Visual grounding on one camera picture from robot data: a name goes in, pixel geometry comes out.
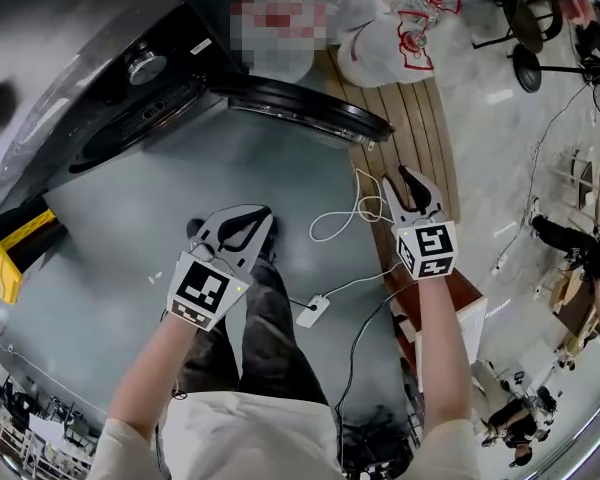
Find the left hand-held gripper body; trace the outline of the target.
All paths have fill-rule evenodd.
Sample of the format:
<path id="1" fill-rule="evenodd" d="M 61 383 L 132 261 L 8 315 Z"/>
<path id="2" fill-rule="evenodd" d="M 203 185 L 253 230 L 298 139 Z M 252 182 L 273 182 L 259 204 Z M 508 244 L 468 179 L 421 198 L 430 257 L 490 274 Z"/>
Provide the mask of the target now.
<path id="1" fill-rule="evenodd" d="M 211 331 L 250 287 L 211 244 L 195 236 L 176 262 L 166 312 L 203 331 Z"/>

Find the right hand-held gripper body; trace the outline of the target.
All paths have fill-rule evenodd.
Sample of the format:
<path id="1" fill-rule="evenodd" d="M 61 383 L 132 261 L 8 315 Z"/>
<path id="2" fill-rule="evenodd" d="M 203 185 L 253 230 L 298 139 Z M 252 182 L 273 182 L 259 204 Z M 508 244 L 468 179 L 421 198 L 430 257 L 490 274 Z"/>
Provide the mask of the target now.
<path id="1" fill-rule="evenodd" d="M 392 213 L 396 252 L 413 280 L 444 277 L 456 263 L 456 228 L 442 210 Z"/>

